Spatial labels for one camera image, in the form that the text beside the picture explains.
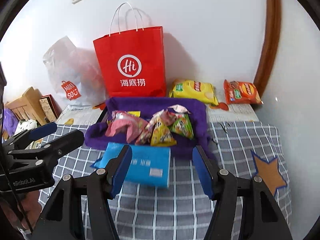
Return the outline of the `person's left hand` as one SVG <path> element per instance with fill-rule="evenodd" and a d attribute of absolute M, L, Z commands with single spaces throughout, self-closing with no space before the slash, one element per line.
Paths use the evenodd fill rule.
<path fill-rule="evenodd" d="M 14 195 L 10 192 L 1 193 L 1 239 L 24 239 L 18 228 L 34 230 L 42 211 L 39 196 L 40 191 L 36 190 L 24 194 L 20 199 L 26 220 Z"/>

